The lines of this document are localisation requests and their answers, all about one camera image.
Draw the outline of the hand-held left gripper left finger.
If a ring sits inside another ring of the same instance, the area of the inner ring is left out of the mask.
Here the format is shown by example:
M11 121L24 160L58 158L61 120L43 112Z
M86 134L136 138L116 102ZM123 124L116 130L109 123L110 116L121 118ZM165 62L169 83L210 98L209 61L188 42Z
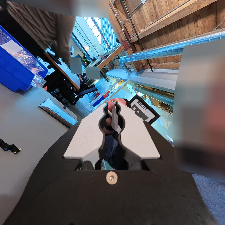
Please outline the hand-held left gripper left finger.
M79 124L67 150L65 159L90 161L93 166L104 157L103 146L108 104L104 103L85 117Z

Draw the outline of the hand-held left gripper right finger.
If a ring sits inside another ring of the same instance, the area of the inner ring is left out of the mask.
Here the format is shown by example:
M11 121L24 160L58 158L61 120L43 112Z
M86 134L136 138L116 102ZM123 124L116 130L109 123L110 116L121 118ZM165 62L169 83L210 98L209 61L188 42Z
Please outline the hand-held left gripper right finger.
M143 120L121 102L116 102L115 105L120 106L119 115L124 122L123 129L118 134L119 144L124 150L124 159L128 163L159 159L160 154Z

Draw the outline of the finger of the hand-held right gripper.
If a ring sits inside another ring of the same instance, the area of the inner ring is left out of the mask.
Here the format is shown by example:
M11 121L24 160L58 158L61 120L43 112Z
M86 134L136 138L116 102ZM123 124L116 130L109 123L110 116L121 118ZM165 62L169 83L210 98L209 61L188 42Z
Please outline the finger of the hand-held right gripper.
M118 105L114 105L113 109L112 109L112 128L114 129L114 131L116 131L118 134L120 134L120 132L123 129L124 126L124 122L122 117L119 115L119 111L120 111L120 106Z

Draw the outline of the black lego rack assembly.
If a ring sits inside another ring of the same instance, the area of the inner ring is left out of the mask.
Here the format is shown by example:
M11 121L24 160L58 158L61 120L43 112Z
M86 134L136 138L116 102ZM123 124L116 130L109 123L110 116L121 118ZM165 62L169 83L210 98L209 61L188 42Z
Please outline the black lego rack assembly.
M9 145L2 139L0 139L0 148L4 151L11 151L13 154L18 154L22 150L22 148L18 148L14 144Z

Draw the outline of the person's right hand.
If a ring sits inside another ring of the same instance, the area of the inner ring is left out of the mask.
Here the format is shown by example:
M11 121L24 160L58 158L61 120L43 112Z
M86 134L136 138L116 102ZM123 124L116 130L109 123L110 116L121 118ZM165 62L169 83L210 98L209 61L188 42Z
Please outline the person's right hand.
M112 112L113 106L116 102L121 102L122 104L126 105L126 101L122 98L113 98L108 101L108 111ZM111 134L114 132L112 128L112 118L111 116L106 118L106 126L103 128L105 134Z

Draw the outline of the black office chair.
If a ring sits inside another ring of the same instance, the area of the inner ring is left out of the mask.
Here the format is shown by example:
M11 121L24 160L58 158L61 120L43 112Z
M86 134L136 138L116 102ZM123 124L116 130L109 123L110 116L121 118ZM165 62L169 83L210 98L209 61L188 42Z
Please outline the black office chair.
M86 90L83 90L83 91L79 92L79 94L76 97L72 98L72 100L69 101L70 105L76 105L77 101L80 98L83 98L84 95L92 93L92 92L97 91L97 90L98 89L93 85L92 88L88 88Z

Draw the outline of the wooden office desk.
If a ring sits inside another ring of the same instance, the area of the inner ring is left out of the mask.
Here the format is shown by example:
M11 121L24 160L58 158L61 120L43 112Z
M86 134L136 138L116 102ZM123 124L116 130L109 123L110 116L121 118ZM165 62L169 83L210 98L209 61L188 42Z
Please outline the wooden office desk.
M53 66L57 70L59 70L75 86L76 89L80 89L80 79L78 78L77 75L71 73L71 70L67 67L67 65L62 60L59 60L61 62L61 65L60 65L60 64L57 64L47 52L44 52L44 55L50 60Z

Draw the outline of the small silver air duct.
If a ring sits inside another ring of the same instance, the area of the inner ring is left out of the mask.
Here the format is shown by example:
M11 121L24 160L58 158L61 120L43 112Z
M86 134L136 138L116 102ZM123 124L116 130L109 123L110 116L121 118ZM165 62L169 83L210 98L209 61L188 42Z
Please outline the small silver air duct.
M172 107L174 106L174 97L170 95L166 95L161 92L157 92L156 90L150 90L140 86L136 86L135 91L142 93L150 98L156 99L160 102L163 102L165 104L168 104Z

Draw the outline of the large silver air duct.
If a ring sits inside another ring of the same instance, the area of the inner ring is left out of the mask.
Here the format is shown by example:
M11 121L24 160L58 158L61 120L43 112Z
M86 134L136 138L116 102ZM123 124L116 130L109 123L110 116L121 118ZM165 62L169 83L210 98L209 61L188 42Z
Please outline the large silver air duct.
M119 59L119 64L122 70L130 75L132 72L131 69L125 65L127 62L182 55L185 46L209 43L212 41L222 40L224 38L225 28L220 28L179 41L136 52L131 55L122 56Z

